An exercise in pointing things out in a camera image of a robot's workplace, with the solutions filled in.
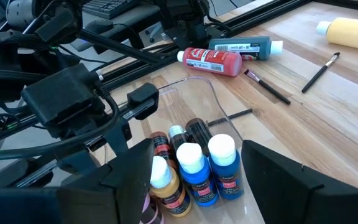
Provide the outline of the pink paint bottle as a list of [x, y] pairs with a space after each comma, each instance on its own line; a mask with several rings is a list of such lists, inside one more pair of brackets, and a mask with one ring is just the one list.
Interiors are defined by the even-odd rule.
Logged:
[[165, 218], [153, 198], [147, 194], [139, 224], [164, 224]]

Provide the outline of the black keyboard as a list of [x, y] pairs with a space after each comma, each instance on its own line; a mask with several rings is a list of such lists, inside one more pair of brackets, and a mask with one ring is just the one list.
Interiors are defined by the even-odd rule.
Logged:
[[82, 11], [103, 19], [112, 19], [132, 9], [138, 3], [139, 0], [91, 0], [83, 5]]

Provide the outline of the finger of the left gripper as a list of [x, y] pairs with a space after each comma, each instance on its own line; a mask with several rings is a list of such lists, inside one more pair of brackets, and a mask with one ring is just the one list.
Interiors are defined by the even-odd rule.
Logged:
[[128, 150], [127, 142], [131, 138], [129, 123], [124, 118], [119, 118], [117, 123], [106, 131], [107, 143], [117, 156]]
[[89, 174], [100, 167], [100, 162], [89, 151], [82, 150], [61, 158], [58, 166], [71, 174]]

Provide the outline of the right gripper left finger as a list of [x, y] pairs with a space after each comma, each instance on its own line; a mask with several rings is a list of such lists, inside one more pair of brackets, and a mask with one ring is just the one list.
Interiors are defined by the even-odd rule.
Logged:
[[0, 224], [139, 224], [153, 156], [144, 139], [63, 187], [0, 188]]

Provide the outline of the clear plastic bin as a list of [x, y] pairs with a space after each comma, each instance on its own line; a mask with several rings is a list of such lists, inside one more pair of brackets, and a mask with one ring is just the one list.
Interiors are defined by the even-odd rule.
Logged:
[[[227, 134], [232, 137], [236, 150], [241, 151], [243, 138], [228, 119], [208, 79], [188, 77], [167, 83], [159, 78], [154, 84], [160, 94], [158, 109], [143, 121], [130, 120], [132, 138], [128, 146], [137, 144], [153, 132], [168, 133], [174, 125], [185, 127], [190, 120], [199, 118], [207, 124], [212, 135]], [[242, 193], [239, 198], [229, 200], [219, 197], [209, 207], [192, 203], [190, 212], [181, 218], [169, 214], [159, 204], [164, 224], [265, 224], [243, 169], [240, 170], [240, 183]]]

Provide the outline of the black computer mouse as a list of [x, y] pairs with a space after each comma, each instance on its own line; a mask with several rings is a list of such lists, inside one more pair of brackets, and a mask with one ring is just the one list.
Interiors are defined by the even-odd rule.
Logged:
[[101, 34], [103, 32], [111, 30], [113, 26], [114, 26], [113, 21], [100, 19], [88, 23], [85, 26], [84, 30], [94, 32], [96, 34]]

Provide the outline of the small blue paint bottle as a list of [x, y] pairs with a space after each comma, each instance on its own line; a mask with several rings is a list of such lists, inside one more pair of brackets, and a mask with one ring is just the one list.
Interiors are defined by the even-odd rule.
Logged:
[[209, 207], [218, 201], [219, 195], [214, 183], [208, 158], [197, 143], [183, 143], [177, 149], [180, 175], [188, 184], [195, 202], [202, 207]]

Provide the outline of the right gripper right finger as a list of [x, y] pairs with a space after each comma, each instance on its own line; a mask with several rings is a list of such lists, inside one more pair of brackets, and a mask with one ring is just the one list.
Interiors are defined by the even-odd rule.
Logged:
[[358, 224], [358, 188], [251, 140], [241, 157], [266, 224]]

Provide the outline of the large red paint bottle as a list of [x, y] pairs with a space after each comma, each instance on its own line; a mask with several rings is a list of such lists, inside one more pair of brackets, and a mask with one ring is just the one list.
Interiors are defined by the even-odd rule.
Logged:
[[236, 77], [242, 68], [238, 53], [188, 47], [177, 53], [177, 60], [188, 68]]

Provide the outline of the yellow paint bottle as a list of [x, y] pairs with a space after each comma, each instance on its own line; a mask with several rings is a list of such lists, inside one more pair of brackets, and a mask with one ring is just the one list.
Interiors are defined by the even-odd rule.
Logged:
[[358, 49], [358, 19], [338, 17], [332, 22], [321, 21], [316, 31], [329, 43]]

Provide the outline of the grey desk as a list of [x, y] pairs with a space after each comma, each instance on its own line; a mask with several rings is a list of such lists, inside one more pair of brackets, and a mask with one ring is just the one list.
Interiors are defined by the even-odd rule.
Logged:
[[[90, 22], [101, 20], [102, 17], [94, 16], [88, 14], [87, 12], [83, 12], [83, 26], [85, 27]], [[161, 21], [162, 15], [160, 12], [160, 8], [151, 4], [139, 5], [113, 19], [114, 28], [107, 30], [106, 32], [100, 34], [105, 37], [108, 37], [112, 40], [120, 41], [129, 39], [134, 35], [133, 31], [126, 28], [123, 25], [116, 24], [125, 24], [131, 27], [136, 32], [141, 32], [144, 29], [150, 27], [151, 25]], [[82, 39], [76, 39], [70, 45], [77, 51], [82, 52], [93, 46], [92, 43], [87, 42]]]

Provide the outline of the dark blue paint bottle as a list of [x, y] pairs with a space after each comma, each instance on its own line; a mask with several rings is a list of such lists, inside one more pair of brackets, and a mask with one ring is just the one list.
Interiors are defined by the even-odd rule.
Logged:
[[234, 139], [228, 134], [214, 135], [208, 142], [209, 164], [219, 193], [234, 200], [244, 193], [240, 155]]

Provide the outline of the grey-blue paint bottle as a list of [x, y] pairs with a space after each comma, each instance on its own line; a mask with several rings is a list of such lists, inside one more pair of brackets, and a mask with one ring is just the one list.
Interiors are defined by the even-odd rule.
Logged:
[[210, 50], [239, 53], [243, 60], [268, 60], [272, 54], [281, 54], [282, 40], [269, 36], [211, 39]]

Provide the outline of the thin black paint brush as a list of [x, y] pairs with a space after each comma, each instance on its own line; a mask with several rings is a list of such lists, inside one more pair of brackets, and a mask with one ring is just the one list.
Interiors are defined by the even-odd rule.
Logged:
[[213, 121], [208, 121], [206, 124], [209, 127], [212, 127], [212, 126], [215, 126], [217, 124], [226, 122], [228, 119], [238, 118], [240, 116], [244, 116], [244, 115], [247, 115], [247, 114], [252, 113], [252, 112], [253, 112], [253, 109], [247, 109], [247, 110], [244, 110], [244, 111], [229, 115], [227, 118], [219, 118], [219, 119], [216, 119], [216, 120], [213, 120]]
[[318, 80], [318, 78], [339, 58], [340, 52], [336, 52], [333, 56], [326, 62], [319, 71], [312, 77], [312, 79], [303, 87], [301, 90], [302, 93], [306, 93], [313, 84]]
[[283, 96], [281, 93], [279, 93], [277, 90], [272, 88], [269, 84], [261, 80], [255, 73], [251, 72], [249, 69], [247, 69], [244, 72], [245, 75], [247, 75], [249, 78], [253, 79], [255, 82], [257, 82], [259, 85], [261, 85], [263, 88], [265, 88], [267, 91], [269, 91], [272, 95], [277, 97], [279, 100], [281, 100], [283, 103], [290, 105], [291, 101], [287, 99], [285, 96]]

